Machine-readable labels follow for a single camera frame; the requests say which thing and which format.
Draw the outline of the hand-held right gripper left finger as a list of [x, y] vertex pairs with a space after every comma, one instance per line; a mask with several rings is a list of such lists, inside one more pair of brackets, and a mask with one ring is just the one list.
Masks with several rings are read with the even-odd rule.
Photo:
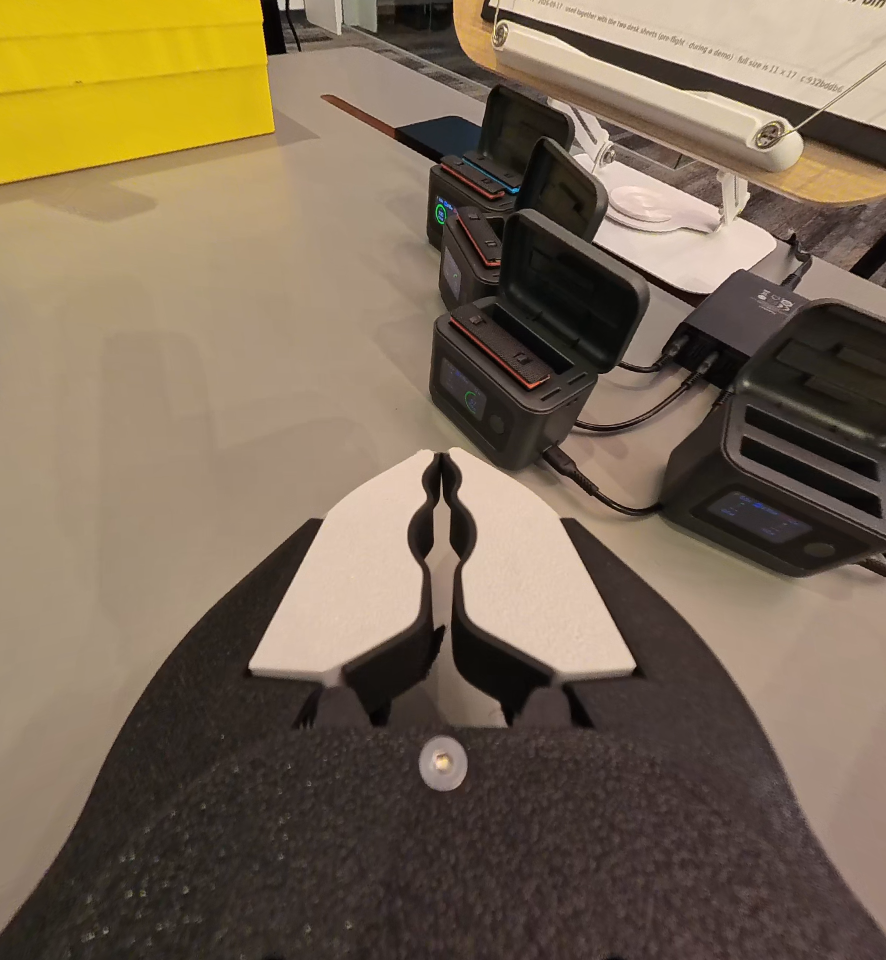
[[412, 530], [428, 520], [434, 533], [438, 464], [420, 450], [327, 512], [249, 660], [252, 675], [347, 686], [367, 656], [433, 624], [433, 541]]

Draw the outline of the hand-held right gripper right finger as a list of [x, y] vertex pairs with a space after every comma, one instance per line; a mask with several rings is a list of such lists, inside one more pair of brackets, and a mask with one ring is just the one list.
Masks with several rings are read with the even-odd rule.
[[481, 691], [623, 678], [637, 664], [558, 513], [458, 447], [447, 452], [451, 647]]

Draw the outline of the black battery charger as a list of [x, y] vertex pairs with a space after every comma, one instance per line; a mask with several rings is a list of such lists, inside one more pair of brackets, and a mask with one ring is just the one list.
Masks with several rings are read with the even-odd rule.
[[[574, 141], [574, 121], [564, 112], [503, 84], [493, 86], [485, 104], [481, 135], [475, 151], [512, 165], [522, 174], [536, 144], [548, 138], [564, 149]], [[466, 186], [446, 174], [440, 162], [430, 168], [426, 208], [428, 243], [440, 250], [444, 227], [458, 208], [477, 207], [487, 216], [504, 221], [521, 198], [507, 192], [505, 198], [488, 201], [474, 195]]]
[[[521, 198], [509, 216], [491, 218], [501, 234], [512, 214], [532, 210], [587, 242], [596, 238], [608, 207], [605, 186], [555, 141], [542, 138], [534, 147], [521, 185]], [[464, 234], [457, 213], [444, 226], [438, 288], [448, 309], [469, 305], [498, 293], [501, 266], [487, 269]]]
[[670, 525], [791, 578], [886, 578], [886, 319], [797, 308], [668, 457]]
[[[511, 215], [497, 294], [440, 315], [433, 327], [429, 394], [497, 468], [518, 472], [572, 432], [599, 377], [623, 360], [650, 303], [641, 276], [533, 210]], [[485, 313], [554, 375], [525, 390], [450, 326]]]

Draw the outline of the black usb hub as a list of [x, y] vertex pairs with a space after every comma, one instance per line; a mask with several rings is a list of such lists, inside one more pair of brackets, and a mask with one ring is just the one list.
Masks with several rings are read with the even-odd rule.
[[694, 308], [665, 343], [679, 346], [670, 361], [695, 371], [711, 355], [704, 379], [725, 390], [767, 340], [808, 298], [794, 289], [737, 270]]

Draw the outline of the yellow plastic bin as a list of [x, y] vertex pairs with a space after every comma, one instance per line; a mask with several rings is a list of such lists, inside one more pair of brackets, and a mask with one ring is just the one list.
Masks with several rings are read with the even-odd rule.
[[0, 1], [0, 185], [274, 132], [257, 1]]

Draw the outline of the white stand base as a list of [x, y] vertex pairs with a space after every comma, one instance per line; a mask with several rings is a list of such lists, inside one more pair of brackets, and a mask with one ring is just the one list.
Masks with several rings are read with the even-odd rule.
[[743, 218], [749, 189], [736, 174], [717, 172], [719, 205], [618, 161], [594, 175], [609, 203], [593, 244], [670, 288], [711, 294], [776, 249], [772, 234]]

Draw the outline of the wooden sign board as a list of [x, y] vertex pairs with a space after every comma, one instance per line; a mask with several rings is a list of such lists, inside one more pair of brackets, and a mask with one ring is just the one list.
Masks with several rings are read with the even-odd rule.
[[856, 155], [836, 150], [820, 141], [805, 140], [801, 158], [783, 172], [767, 172], [737, 161], [711, 147], [703, 146], [688, 134], [637, 117], [615, 105], [579, 90], [501, 64], [490, 39], [492, 25], [482, 16], [483, 2], [455, 1], [453, 25], [460, 46], [476, 64], [502, 78], [518, 82], [546, 96], [580, 107], [615, 126], [667, 150], [735, 174], [751, 185], [798, 202], [853, 207], [886, 199], [886, 169]]

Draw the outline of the instruction board on stand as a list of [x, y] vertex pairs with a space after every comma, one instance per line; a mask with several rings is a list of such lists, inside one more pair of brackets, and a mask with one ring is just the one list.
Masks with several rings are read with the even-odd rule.
[[886, 168], [886, 1], [485, 2], [482, 15]]

